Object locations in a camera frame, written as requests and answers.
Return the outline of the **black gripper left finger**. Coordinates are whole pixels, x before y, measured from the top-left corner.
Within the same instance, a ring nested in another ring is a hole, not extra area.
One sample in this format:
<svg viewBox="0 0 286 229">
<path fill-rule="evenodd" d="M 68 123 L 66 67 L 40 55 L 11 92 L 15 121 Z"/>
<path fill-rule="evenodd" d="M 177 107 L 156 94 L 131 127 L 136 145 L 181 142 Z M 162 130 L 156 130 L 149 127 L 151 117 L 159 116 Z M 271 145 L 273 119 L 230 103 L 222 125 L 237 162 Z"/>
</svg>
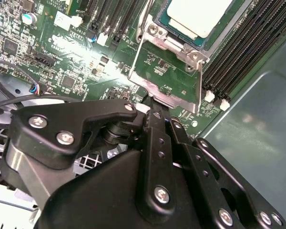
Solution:
<svg viewBox="0 0 286 229">
<path fill-rule="evenodd" d="M 169 120 L 168 107 L 150 97 L 143 111 L 123 99 L 24 107 L 12 115 L 0 169 L 42 213 L 61 186 L 135 150 L 137 210 L 144 219 L 169 219 L 177 204 Z"/>
</svg>

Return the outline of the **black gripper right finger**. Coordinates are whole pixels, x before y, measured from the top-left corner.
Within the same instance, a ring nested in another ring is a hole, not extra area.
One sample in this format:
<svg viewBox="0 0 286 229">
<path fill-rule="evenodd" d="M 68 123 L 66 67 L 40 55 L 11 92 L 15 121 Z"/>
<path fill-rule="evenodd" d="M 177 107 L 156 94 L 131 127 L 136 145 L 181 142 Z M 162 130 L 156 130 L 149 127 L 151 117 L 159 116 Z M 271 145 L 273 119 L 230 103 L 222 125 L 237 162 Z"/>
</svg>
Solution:
<svg viewBox="0 0 286 229">
<path fill-rule="evenodd" d="M 204 229 L 286 229 L 286 220 L 207 140 L 166 126 Z"/>
</svg>

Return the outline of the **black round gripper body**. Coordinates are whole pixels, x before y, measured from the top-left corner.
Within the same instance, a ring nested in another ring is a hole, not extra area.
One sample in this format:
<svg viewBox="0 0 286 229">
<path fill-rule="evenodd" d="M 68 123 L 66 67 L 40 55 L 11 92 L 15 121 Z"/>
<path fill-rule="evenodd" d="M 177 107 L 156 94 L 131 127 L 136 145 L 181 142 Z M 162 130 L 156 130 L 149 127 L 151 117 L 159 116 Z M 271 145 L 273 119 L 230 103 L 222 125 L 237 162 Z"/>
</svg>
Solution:
<svg viewBox="0 0 286 229">
<path fill-rule="evenodd" d="M 181 168 L 173 166 L 177 204 L 163 224 L 142 218 L 135 205 L 140 152 L 98 165 L 57 189 L 47 200 L 37 229 L 208 229 L 199 218 Z"/>
</svg>

